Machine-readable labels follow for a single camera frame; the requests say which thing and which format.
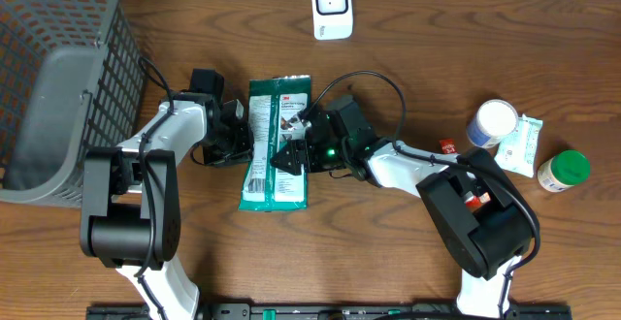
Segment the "white cotton swab tub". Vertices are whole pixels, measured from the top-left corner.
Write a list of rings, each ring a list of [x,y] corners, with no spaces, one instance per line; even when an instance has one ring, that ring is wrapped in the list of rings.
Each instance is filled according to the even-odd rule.
[[[512,133],[517,124],[515,108],[504,100],[492,99],[476,111],[467,126],[467,136],[474,146],[492,148]]]

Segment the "red white tube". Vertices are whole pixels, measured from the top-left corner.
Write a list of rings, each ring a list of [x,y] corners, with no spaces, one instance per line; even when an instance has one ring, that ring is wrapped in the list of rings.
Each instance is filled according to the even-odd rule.
[[[456,154],[456,146],[452,139],[439,140],[441,150],[444,154]],[[471,210],[480,208],[483,204],[491,201],[491,197],[487,192],[476,196],[475,194],[468,194],[465,200],[465,204]]]

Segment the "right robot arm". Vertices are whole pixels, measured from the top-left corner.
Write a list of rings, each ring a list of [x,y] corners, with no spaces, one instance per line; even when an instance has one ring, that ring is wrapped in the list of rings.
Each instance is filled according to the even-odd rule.
[[[456,305],[467,318],[507,319],[513,274],[539,252],[538,219],[492,156],[437,154],[381,137],[350,95],[278,117],[270,160],[293,176],[344,170],[422,200],[462,270]]]

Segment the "mint green wipes pack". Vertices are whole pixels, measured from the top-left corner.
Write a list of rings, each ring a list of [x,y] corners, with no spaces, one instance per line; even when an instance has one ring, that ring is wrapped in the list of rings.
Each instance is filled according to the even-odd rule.
[[[539,133],[543,121],[522,114],[516,129],[500,143],[494,157],[501,169],[526,177],[535,173]]]

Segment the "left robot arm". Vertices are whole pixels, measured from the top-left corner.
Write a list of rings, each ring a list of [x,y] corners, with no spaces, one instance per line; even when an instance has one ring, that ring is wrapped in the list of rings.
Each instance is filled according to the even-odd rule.
[[[200,288],[177,255],[177,167],[203,152],[222,168],[252,157],[252,133],[238,100],[224,101],[224,77],[193,71],[188,89],[168,91],[156,116],[133,137],[90,149],[84,159],[80,246],[129,280],[146,303],[146,319],[202,319]]]

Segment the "green white gloves package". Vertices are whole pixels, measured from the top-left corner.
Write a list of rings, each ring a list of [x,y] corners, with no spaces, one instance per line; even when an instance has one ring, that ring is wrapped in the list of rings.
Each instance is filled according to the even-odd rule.
[[[248,123],[253,133],[253,157],[245,172],[239,209],[292,211],[307,207],[307,178],[273,167],[270,160],[304,132],[290,119],[311,100],[309,75],[287,76],[249,83]]]

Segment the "green lid cream jar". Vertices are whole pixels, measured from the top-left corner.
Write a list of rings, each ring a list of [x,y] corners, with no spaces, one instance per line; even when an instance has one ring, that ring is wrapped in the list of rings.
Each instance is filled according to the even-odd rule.
[[[559,193],[585,182],[590,174],[591,165],[584,154],[565,150],[539,167],[537,179],[543,189]]]

